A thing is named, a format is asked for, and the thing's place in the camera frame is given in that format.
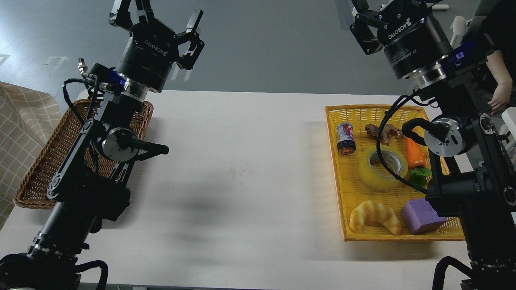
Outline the person's hand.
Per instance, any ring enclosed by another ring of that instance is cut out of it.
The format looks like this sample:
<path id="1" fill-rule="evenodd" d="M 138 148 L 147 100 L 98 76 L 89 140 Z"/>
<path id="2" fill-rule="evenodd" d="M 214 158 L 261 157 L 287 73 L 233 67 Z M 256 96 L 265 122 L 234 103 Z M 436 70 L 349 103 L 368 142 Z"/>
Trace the person's hand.
<path id="1" fill-rule="evenodd" d="M 494 116 L 507 107 L 510 101 L 513 82 L 512 80 L 498 81 L 492 98 L 488 101 L 490 115 Z"/>

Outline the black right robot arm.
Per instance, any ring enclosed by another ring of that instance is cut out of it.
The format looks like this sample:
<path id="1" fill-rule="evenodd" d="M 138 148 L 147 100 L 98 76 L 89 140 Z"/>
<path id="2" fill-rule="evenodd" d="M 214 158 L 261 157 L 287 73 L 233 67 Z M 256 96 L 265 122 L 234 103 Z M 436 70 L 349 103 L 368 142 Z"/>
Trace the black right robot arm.
<path id="1" fill-rule="evenodd" d="M 367 55 L 383 50 L 396 77 L 416 84 L 385 113 L 379 132 L 415 96 L 441 110 L 432 121 L 415 118 L 402 125 L 407 138 L 429 150 L 432 171 L 425 189 L 406 184 L 424 193 L 440 217 L 460 220 L 470 259 L 470 266 L 441 259 L 432 288 L 443 289 L 452 266 L 467 276 L 463 290 L 514 290 L 515 167 L 482 98 L 485 73 L 497 82 L 493 97 L 511 94 L 502 53 L 515 47 L 504 28 L 515 19 L 514 0 L 494 1 L 457 48 L 433 16 L 436 0 L 391 0 L 379 11 L 366 0 L 352 3 L 356 15 L 350 31 L 361 49 Z"/>

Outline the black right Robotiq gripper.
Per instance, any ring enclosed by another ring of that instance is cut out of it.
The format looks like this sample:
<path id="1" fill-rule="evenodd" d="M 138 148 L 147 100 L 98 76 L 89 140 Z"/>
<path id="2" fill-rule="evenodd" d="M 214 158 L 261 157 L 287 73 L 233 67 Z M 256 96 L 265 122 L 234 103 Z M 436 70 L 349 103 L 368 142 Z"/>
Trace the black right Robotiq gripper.
<path id="1" fill-rule="evenodd" d="M 397 79 L 440 60 L 452 47 L 432 7 L 438 0 L 391 0 L 380 12 L 366 0 L 352 0 L 356 10 L 350 31 L 366 55 L 384 47 Z M 379 40 L 370 29 L 380 28 Z"/>

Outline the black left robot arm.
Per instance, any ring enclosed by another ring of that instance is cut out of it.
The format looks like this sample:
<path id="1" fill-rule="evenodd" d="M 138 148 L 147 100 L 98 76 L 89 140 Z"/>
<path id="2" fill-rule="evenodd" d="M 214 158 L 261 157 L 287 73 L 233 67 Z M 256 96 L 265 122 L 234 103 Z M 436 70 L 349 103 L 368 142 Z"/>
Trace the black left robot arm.
<path id="1" fill-rule="evenodd" d="M 2 290 L 76 290 L 81 273 L 99 268 L 96 285 L 104 290 L 108 265 L 101 260 L 77 264 L 89 249 L 85 239 L 98 232 L 104 219 L 116 221 L 129 206 L 128 179 L 134 163 L 166 155 L 169 147 L 141 140 L 130 128 L 144 109 L 149 91 L 162 92 L 176 64 L 191 70 L 204 48 L 195 10 L 185 31 L 175 31 L 155 18 L 148 0 L 135 2 L 138 23 L 131 21 L 129 0 L 116 0 L 109 24 L 129 32 L 129 41 L 115 68 L 79 59 L 77 79 L 63 82 L 63 96 L 81 128 L 54 173 L 47 197 L 56 202 L 26 253 L 1 259 Z"/>

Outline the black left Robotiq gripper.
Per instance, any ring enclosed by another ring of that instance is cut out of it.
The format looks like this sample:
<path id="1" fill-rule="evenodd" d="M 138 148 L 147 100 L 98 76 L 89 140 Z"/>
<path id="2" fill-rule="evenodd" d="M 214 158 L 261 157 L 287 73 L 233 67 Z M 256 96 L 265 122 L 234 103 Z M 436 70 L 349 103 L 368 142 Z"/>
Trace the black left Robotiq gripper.
<path id="1" fill-rule="evenodd" d="M 131 0 L 115 0 L 109 13 L 111 26 L 121 27 L 130 38 L 115 70 L 126 78 L 140 83 L 153 92 L 162 92 L 173 63 L 182 70 L 192 70 L 204 48 L 197 32 L 204 11 L 193 11 L 186 30 L 175 32 L 154 20 L 149 0 L 135 0 L 139 22 L 133 24 L 129 7 Z M 179 55 L 179 46 L 189 44 L 185 54 Z"/>

